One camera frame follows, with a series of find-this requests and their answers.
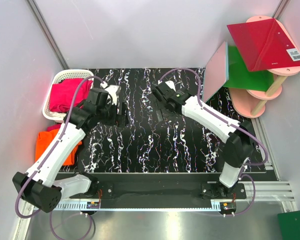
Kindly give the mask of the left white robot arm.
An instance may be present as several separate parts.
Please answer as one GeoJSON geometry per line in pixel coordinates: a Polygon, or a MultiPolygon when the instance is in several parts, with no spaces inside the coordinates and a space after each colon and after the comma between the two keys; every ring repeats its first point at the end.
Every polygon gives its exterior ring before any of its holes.
{"type": "Polygon", "coordinates": [[[125,127],[128,125],[128,107],[118,103],[121,88],[110,85],[105,89],[92,88],[81,107],[74,107],[42,156],[25,172],[17,172],[12,182],[18,200],[24,200],[39,210],[49,213],[58,203],[83,194],[93,198],[99,191],[99,180],[89,173],[56,180],[59,170],[75,146],[98,123],[125,127]]]}

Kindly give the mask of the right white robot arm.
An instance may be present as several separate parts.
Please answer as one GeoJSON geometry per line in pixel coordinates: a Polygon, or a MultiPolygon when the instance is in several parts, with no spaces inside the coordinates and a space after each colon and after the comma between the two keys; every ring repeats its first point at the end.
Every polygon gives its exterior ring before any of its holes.
{"type": "Polygon", "coordinates": [[[255,149],[253,126],[249,121],[239,122],[206,105],[194,91],[175,89],[172,81],[162,82],[152,90],[158,118],[163,113],[184,116],[196,121],[214,133],[223,143],[221,158],[224,161],[217,183],[211,187],[208,199],[230,199],[235,193],[243,165],[255,149]]]}

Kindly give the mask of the magenta pink towel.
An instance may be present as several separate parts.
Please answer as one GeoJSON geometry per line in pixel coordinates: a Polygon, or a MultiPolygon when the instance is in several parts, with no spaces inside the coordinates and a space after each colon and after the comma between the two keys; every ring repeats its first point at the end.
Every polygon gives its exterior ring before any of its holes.
{"type": "MultiPolygon", "coordinates": [[[[82,82],[82,78],[66,78],[60,83],[52,85],[49,99],[49,110],[51,112],[66,113],[71,106],[74,93],[78,85],[82,82]]],[[[79,89],[74,107],[88,97],[92,80],[87,80],[79,89]]]]}

